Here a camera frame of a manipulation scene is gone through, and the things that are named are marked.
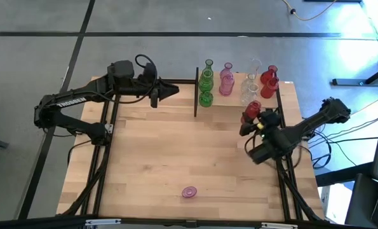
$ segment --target glass bottle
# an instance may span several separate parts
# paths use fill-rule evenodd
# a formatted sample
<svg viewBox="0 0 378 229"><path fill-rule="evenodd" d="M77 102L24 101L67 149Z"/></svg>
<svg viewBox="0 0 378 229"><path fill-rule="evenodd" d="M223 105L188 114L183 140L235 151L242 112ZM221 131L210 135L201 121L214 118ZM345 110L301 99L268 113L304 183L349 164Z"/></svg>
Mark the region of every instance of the glass bottle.
<svg viewBox="0 0 378 229"><path fill-rule="evenodd" d="M248 86L248 90L244 91L241 94L241 103L244 106L247 106L250 102L257 99L258 85L251 84Z"/></svg>
<svg viewBox="0 0 378 229"><path fill-rule="evenodd" d="M264 87L260 91L260 96L265 99L270 99L278 88L279 78L275 76L264 85Z"/></svg>
<svg viewBox="0 0 378 229"><path fill-rule="evenodd" d="M210 70L211 72L213 71L212 69L212 65L213 65L213 60L212 59L206 59L206 67L203 69L203 71L201 72L203 74L203 72L208 69Z"/></svg>
<svg viewBox="0 0 378 229"><path fill-rule="evenodd" d="M234 87L234 76L229 73L226 76L224 76L221 80L221 85L220 85L220 94L223 96L228 96L231 95L231 92L233 92L233 87Z"/></svg>
<svg viewBox="0 0 378 229"><path fill-rule="evenodd" d="M201 106L208 108L213 104L213 94L210 92L200 93L199 103Z"/></svg>
<svg viewBox="0 0 378 229"><path fill-rule="evenodd" d="M242 92L245 92L246 90L248 90L248 87L251 85L251 84L254 84L254 80L257 76L255 74L248 74L246 76L246 78L244 79L244 81L242 81L242 84L241 84L241 91Z"/></svg>
<svg viewBox="0 0 378 229"><path fill-rule="evenodd" d="M220 72L220 79L222 79L224 76L226 76L227 73L231 73L231 69L233 68L233 64L230 62L227 62L224 64L224 69Z"/></svg>
<svg viewBox="0 0 378 229"><path fill-rule="evenodd" d="M251 59L250 68L248 70L248 73L254 74L255 77L258 75L258 70L261 67L262 62L256 58Z"/></svg>
<svg viewBox="0 0 378 229"><path fill-rule="evenodd" d="M266 84L266 82L268 82L270 79L274 77L277 71L278 71L278 68L276 66L269 66L267 68L267 71L262 73L262 75L260 76L260 81L263 84Z"/></svg>
<svg viewBox="0 0 378 229"><path fill-rule="evenodd" d="M241 123L244 124L246 121L254 120L259 115L261 107L262 105L258 101L250 102L241 117Z"/></svg>
<svg viewBox="0 0 378 229"><path fill-rule="evenodd" d="M201 92L209 92L214 86L213 71L204 69L199 80L199 89Z"/></svg>

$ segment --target wire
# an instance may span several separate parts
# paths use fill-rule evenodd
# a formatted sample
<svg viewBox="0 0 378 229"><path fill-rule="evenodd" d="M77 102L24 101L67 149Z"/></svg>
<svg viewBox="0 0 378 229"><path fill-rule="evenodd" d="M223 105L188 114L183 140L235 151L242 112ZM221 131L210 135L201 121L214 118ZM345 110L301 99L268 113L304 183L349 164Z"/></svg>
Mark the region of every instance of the wire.
<svg viewBox="0 0 378 229"><path fill-rule="evenodd" d="M299 20L302 20L302 21L308 21L308 20L312 20L312 19L315 19L316 17L322 15L324 12L326 12L337 0L334 0L330 5L328 5L322 12L320 12L319 14L317 14L316 16L314 17L311 17L311 18L301 18L298 16L298 14L296 13L296 9L294 9L289 3L287 0L282 0L288 7L288 9L290 10L290 13L295 15L297 17L297 19Z"/></svg>
<svg viewBox="0 0 378 229"><path fill-rule="evenodd" d="M86 144L88 142L91 142L91 140L88 140L88 141L85 141L85 142L82 142L82 143L79 143L79 144L75 144L74 146L72 146L70 149L69 149L69 152L67 154L67 166L69 166L70 164L70 157L72 155L72 151L74 148L78 147L78 146L81 146L82 144Z"/></svg>
<svg viewBox="0 0 378 229"><path fill-rule="evenodd" d="M352 130L352 129L354 129L354 128L362 127L363 125L365 125L365 124L367 124L367 123L370 123L370 122L373 122L373 121L375 121L375 120L376 120L376 119L371 120L371 121L367 121L367 122L362 123L361 125L358 125L358 126L356 126L356 127L351 127L351 128L349 128L348 130L341 130L341 131L338 132L338 133L329 134L327 137L330 137L330 136L333 136L333 135L337 135L337 134L341 134L341 133L343 133L343 132L350 131L350 130ZM316 140L314 140L314 141L312 141L312 142L309 142L309 143L312 144L312 143L315 143L315 142L317 142L317 141L320 141L320 138L319 138L319 139L316 139Z"/></svg>
<svg viewBox="0 0 378 229"><path fill-rule="evenodd" d="M45 134L48 134L48 132L44 129L44 128L42 128L42 130L43 130L43 132L45 133ZM57 135L57 134L54 134L53 135L54 137L74 137L74 135L72 135L72 134L68 134L68 135Z"/></svg>
<svg viewBox="0 0 378 229"><path fill-rule="evenodd" d="M322 137L323 139L325 139L326 143L327 143L327 146L328 146L328 153L323 155L323 156L319 156L318 158L314 158L312 159L311 161L313 162L313 169L321 169L321 168L324 168L326 165L328 165L328 163L330 163L330 160L331 160L331 154L332 154L332 148L331 148L331 145L329 144L329 142L327 141L327 136L325 134L322 134L322 133L318 133L318 132L315 132L315 134L319 135L320 137ZM321 165L321 166L318 166L316 167L315 165L323 158L327 157L327 160L326 162Z"/></svg>
<svg viewBox="0 0 378 229"><path fill-rule="evenodd" d="M356 113L358 113L358 112L360 112L360 111L364 110L365 108L367 108L367 107L369 107L369 106L373 105L373 104L374 104L374 103L376 103L376 102L378 102L378 99L377 99L377 100L375 100L375 101L373 101L373 102L371 102L370 104L366 105L365 107L361 108L360 110L358 110L358 111L356 111L356 112L352 113L352 114L351 114L351 116L353 116L353 115L355 115Z"/></svg>
<svg viewBox="0 0 378 229"><path fill-rule="evenodd" d="M310 159L313 160L313 154L311 153L310 149L302 145L298 145L298 147L305 149L310 154Z"/></svg>
<svg viewBox="0 0 378 229"><path fill-rule="evenodd" d="M345 140L341 140L341 141L335 141L335 142L331 142L331 143L340 143L340 142L345 142L345 141L359 141L359 140L369 140L369 139L378 139L378 137L363 137L363 138L359 138L359 139L345 139Z"/></svg>
<svg viewBox="0 0 378 229"><path fill-rule="evenodd" d="M364 123L364 124L366 124L366 125L364 125L364 124L361 124L361 125L359 125L359 126L357 126L357 127L359 127L359 128L357 128L357 127L353 127L353 128L357 128L357 129L355 129L355 130L351 130L351 131L349 131L349 132L346 132L346 133L344 133L344 134L340 134L340 135L337 135L337 136L334 136L334 137L330 137L330 136L327 136L327 137L330 137L330 138L328 138L329 140L331 140L331 139L335 139L335 138L337 138L337 137L341 137L341 136L343 136L343 135L346 135L346 134L350 134L350 133L352 133L352 132L355 132L355 131L357 131L357 130L360 130L360 129L362 129L362 128L365 128L365 127L367 127L367 126L369 126L369 125L372 125L372 124L374 124L375 122L377 122L378 121L378 118L376 118L376 119L374 119L374 120L372 120L372 121L368 121L368 122L366 122L366 123ZM310 148L313 148L313 147L315 147L315 146L317 146L318 144L321 144L321 143L323 143L324 141L321 141L321 142L319 142L319 143L317 143L317 144L315 144L315 145L313 145L313 146L311 146Z"/></svg>
<svg viewBox="0 0 378 229"><path fill-rule="evenodd" d="M347 154L344 152L344 150L342 150L342 148L341 148L341 146L340 146L340 144L338 144L338 143L336 143L336 142L330 142L330 144L331 143L335 143L336 145L338 145L338 147L340 148L340 150L341 150L341 152L342 152L342 154L353 164L353 165L355 165L356 166L356 164L351 160L351 159L349 159L349 157L347 156Z"/></svg>

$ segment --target concrete floor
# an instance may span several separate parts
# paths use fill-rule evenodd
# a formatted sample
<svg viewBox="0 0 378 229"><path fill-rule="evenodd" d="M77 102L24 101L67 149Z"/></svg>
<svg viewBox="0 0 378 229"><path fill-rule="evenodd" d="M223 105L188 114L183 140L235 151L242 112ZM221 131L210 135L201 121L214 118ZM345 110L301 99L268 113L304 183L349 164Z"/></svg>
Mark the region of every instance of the concrete floor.
<svg viewBox="0 0 378 229"><path fill-rule="evenodd" d="M88 2L0 1L0 31L79 31ZM302 0L290 3L305 17L328 5ZM301 22L289 17L280 0L190 4L183 0L97 0L87 31L339 32L357 38L373 33L359 4L336 3L321 17ZM7 150L0 150L0 220L16 217L43 138L32 122L33 107L43 95L59 91L75 42L74 37L0 38L0 139L10 143ZM303 116L317 112L321 100L330 96L342 99L353 111L378 98L378 88L335 88L329 83L332 78L367 78L378 71L378 42L362 39L85 38L69 88L83 86L92 76L105 74L111 62L133 60L138 53L150 56L163 78L194 78L196 66L203 66L208 58L214 60L216 71L227 61L233 63L234 71L247 71L252 58L260 59L263 69L275 64L281 80L295 82ZM82 106L74 106L65 112L80 117L81 110ZM345 125L327 125L325 133L353 127L372 117L378 117L378 103ZM378 123L348 137L377 135ZM72 137L53 140L30 217L55 214L66 155L73 142ZM357 164L371 161L375 146L376 141L342 145ZM320 156L326 150L326 146L317 146L312 152ZM334 148L330 164L318 172L349 166L351 163Z"/></svg>

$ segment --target wooden table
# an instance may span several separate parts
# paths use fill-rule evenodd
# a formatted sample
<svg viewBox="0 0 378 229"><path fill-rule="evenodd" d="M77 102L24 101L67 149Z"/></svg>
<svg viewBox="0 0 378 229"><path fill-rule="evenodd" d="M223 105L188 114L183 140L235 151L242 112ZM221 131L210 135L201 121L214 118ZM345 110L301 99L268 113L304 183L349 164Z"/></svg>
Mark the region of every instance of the wooden table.
<svg viewBox="0 0 378 229"><path fill-rule="evenodd" d="M219 74L215 73L213 106L199 106L196 118L193 116L194 85L178 85L180 92L161 101L157 109L150 107L149 99L120 104L99 215L283 221L276 171L266 164L255 165L244 152L244 142L249 136L238 134L241 112L245 109L240 104L240 85L244 78L245 74L236 73L233 93L223 97L217 92L220 81ZM292 82L280 82L280 97L286 125L299 123L302 118ZM122 101L133 99L136 98L121 98ZM276 96L259 97L258 101L264 108L278 106ZM102 103L87 102L81 119L99 122L102 106ZM85 135L77 136L75 144L85 140L88 140ZM300 148L295 150L294 161ZM73 150L58 213L64 212L84 188L92 152L93 146L89 144ZM302 152L295 175L302 196L323 217L307 152ZM195 197L181 196L187 186L198 189ZM92 210L92 200L88 212ZM288 201L295 218L289 191Z"/></svg>

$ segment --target green glass bottle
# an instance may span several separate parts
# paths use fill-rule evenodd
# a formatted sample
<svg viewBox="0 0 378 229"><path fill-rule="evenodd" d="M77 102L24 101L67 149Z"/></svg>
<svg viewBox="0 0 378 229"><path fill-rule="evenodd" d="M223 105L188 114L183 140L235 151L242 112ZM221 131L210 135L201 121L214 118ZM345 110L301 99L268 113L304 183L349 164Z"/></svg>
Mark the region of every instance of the green glass bottle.
<svg viewBox="0 0 378 229"><path fill-rule="evenodd" d="M214 75L209 69L204 69L199 80L199 89L201 92L209 92L214 86Z"/></svg>
<svg viewBox="0 0 378 229"><path fill-rule="evenodd" d="M210 92L203 92L199 96L199 103L201 106L208 108L213 104L213 94Z"/></svg>
<svg viewBox="0 0 378 229"><path fill-rule="evenodd" d="M213 71L212 69L212 65L213 65L213 60L212 59L206 59L206 67L203 69L203 72L204 70L208 69L210 70L211 72Z"/></svg>

